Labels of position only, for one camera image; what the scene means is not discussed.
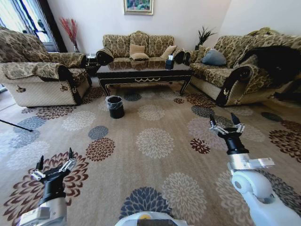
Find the black trash can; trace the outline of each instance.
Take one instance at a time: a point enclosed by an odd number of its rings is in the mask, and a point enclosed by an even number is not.
[[[110,96],[105,99],[110,111],[111,118],[120,119],[124,116],[123,104],[121,97]]]

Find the wall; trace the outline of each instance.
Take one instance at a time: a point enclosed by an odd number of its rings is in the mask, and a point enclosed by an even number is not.
[[[181,48],[194,49],[203,26],[218,32],[231,0],[154,0],[154,15],[124,15],[123,0],[48,0],[68,51],[73,51],[59,18],[73,18],[79,26],[78,46],[82,53],[103,47],[104,34],[170,34]],[[205,43],[213,46],[217,34]]]
[[[262,27],[301,35],[301,0],[232,0],[219,35],[244,35]]]

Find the blue pillow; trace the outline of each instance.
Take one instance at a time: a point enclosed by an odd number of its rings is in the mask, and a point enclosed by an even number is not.
[[[201,62],[205,65],[221,66],[226,64],[226,58],[216,49],[211,49],[202,58]]]

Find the picture frame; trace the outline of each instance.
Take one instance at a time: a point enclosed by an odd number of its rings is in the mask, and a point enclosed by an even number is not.
[[[154,0],[123,0],[125,15],[153,15]]]

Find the black coffee table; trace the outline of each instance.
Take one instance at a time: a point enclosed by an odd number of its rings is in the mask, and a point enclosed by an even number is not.
[[[183,95],[191,81],[192,70],[184,64],[174,64],[172,70],[165,69],[165,61],[121,61],[101,66],[97,73],[99,84],[107,96],[107,85],[129,83],[152,83],[183,81],[180,94]]]

